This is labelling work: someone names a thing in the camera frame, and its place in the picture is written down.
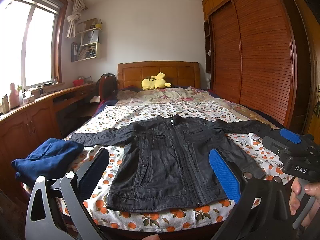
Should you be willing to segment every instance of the jacket zipper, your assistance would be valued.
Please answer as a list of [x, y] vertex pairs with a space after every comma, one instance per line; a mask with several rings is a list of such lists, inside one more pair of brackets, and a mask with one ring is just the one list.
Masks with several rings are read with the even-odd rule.
[[[179, 146], [180, 146], [180, 148], [183, 150], [184, 148], [183, 148], [183, 146], [181, 146], [181, 143], [180, 143], [180, 134], [178, 133], [177, 129], [176, 129], [175, 126], [174, 126], [173, 119], [171, 119], [171, 124], [172, 124], [172, 126], [173, 126], [173, 128], [174, 128], [174, 130], [175, 130], [175, 132], [176, 132], [176, 134], [177, 134]], [[183, 156], [183, 161], [184, 161], [184, 163], [185, 163], [185, 167], [187, 167], [187, 163], [186, 163], [186, 161], [185, 161], [184, 156]], [[202, 206], [202, 205], [201, 205], [201, 201], [200, 201], [200, 198], [199, 198], [199, 196], [198, 196], [198, 193], [197, 193], [195, 184], [193, 183], [193, 180], [190, 179], [190, 178], [192, 178], [192, 177], [191, 177], [191, 174], [190, 174], [189, 169], [187, 169], [187, 173], [188, 173], [188, 177], [189, 177], [188, 179], [189, 179], [189, 181], [190, 181], [192, 190], [193, 190], [193, 192], [194, 192], [194, 194], [195, 194], [195, 197], [196, 197], [196, 201], [198, 202], [198, 206], [201, 207], [201, 206]]]

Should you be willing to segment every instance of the mattress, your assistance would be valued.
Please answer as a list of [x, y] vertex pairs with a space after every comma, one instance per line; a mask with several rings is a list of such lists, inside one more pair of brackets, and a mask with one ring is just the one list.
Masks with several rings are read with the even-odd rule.
[[[171, 117], [179, 114], [181, 117], [200, 117], [214, 122], [217, 119], [225, 122], [238, 122], [250, 119], [244, 112], [238, 113], [234, 106], [223, 99], [210, 96], [209, 92], [195, 88], [175, 88], [166, 90], [152, 90], [135, 92], [131, 90], [121, 91], [117, 95], [114, 106], [104, 104], [100, 112], [80, 127], [75, 133], [97, 133], [108, 128], [119, 128], [139, 120], [162, 117]], [[251, 119], [269, 123], [261, 116], [254, 115]], [[286, 184], [292, 176], [284, 174], [279, 157], [268, 151], [262, 145], [262, 139], [250, 134], [226, 134], [247, 154], [255, 159], [271, 180], [274, 176], [280, 176]], [[90, 162], [102, 146], [85, 147], [83, 152], [72, 162], [71, 171], [84, 163]], [[106, 199], [124, 156], [123, 147], [107, 146], [109, 151], [109, 163], [102, 174], [95, 190], [89, 199], [84, 201], [84, 206], [92, 216], [96, 224], [123, 230], [140, 232], [172, 232], [199, 228], [202, 226], [224, 221], [235, 205], [233, 200], [225, 199], [210, 203], [203, 207], [189, 209], [169, 209], [156, 213], [129, 213], [108, 210]], [[60, 210], [68, 215], [68, 210], [63, 199], [57, 199]], [[252, 207], [259, 205], [260, 199], [255, 199]]]

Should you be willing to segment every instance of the curtain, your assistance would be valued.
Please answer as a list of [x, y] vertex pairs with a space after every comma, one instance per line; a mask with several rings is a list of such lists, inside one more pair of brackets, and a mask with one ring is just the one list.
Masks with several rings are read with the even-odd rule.
[[76, 36], [76, 22], [80, 19], [81, 11], [85, 8], [83, 0], [76, 0], [73, 4], [72, 14], [67, 17], [69, 22], [69, 28], [67, 32], [67, 38], [73, 38]]

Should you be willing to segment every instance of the wooden headboard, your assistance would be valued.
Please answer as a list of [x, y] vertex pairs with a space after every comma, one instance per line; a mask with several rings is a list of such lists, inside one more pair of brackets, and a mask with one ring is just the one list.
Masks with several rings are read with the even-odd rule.
[[200, 88], [200, 70], [198, 62], [185, 61], [142, 61], [118, 64], [118, 88], [128, 86], [141, 87], [141, 81], [159, 72], [165, 74], [165, 80], [176, 86]]

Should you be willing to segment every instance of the bed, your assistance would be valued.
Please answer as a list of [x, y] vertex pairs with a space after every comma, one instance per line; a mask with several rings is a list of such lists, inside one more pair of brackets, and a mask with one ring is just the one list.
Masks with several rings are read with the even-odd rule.
[[[158, 72], [165, 73], [167, 82], [176, 84], [178, 87], [142, 91], [141, 80]], [[275, 127], [243, 106], [216, 98], [210, 91], [198, 89], [200, 87], [199, 64], [195, 62], [149, 61], [119, 64], [118, 86], [119, 92], [102, 101], [93, 118], [75, 133], [97, 133], [111, 127], [119, 128], [134, 121], [151, 119], [157, 115], [170, 117], [175, 114], [181, 117], [201, 117], [213, 122], [217, 119], [226, 122], [257, 119]], [[253, 133], [226, 134], [226, 136], [255, 159], [261, 169], [267, 173], [266, 179], [280, 176], [284, 183], [291, 180], [292, 176], [282, 172], [279, 157], [262, 146], [261, 138]], [[84, 162], [91, 161], [101, 148], [102, 146], [99, 145], [85, 147], [69, 169], [76, 171]], [[210, 228], [209, 236], [212, 236], [214, 224], [224, 221], [235, 205], [233, 200], [225, 199], [203, 207], [170, 209], [156, 213], [140, 214], [108, 210], [105, 207], [106, 198], [122, 163], [124, 147], [107, 146], [105, 148], [109, 151], [109, 163], [106, 163], [106, 169], [91, 197], [84, 201], [84, 206], [95, 223], [102, 227], [111, 228], [111, 230], [112, 228], [122, 229], [116, 231], [123, 235], [128, 235], [129, 231], [135, 231], [136, 234], [129, 234], [129, 236], [136, 239], [145, 237], [144, 233], [173, 231], [179, 231], [181, 234], [193, 231], [199, 236], [199, 232], [208, 231], [208, 228]], [[259, 202], [260, 199], [256, 199], [253, 207]], [[58, 203], [61, 212], [68, 215], [63, 200], [58, 199]]]

